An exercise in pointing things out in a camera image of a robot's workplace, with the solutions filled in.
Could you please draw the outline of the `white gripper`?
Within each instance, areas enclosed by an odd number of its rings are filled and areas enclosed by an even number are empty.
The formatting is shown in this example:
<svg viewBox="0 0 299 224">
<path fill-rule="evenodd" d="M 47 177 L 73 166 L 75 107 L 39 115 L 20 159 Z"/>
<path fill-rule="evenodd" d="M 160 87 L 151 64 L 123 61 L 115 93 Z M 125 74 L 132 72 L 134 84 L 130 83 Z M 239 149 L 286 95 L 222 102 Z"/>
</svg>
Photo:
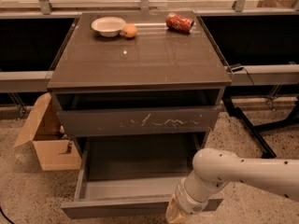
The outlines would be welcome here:
<svg viewBox="0 0 299 224">
<path fill-rule="evenodd" d="M 185 178 L 183 178 L 175 189 L 165 212 L 165 218 L 169 224 L 185 224 L 192 215 L 199 214 L 207 206 L 208 201 L 196 201 L 185 188 Z"/>
</svg>

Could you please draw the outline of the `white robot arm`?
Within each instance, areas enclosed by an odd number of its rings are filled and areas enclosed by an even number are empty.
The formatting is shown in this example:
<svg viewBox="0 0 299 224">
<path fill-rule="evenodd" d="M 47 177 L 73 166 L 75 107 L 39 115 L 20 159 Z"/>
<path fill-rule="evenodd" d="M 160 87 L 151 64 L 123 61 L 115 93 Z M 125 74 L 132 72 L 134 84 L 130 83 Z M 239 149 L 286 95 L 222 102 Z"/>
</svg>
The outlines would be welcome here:
<svg viewBox="0 0 299 224">
<path fill-rule="evenodd" d="M 299 160 L 240 158 L 233 152 L 203 148 L 192 159 L 192 171 L 179 181 L 167 206 L 169 224 L 184 224 L 201 213 L 211 196 L 229 182 L 299 201 Z"/>
</svg>

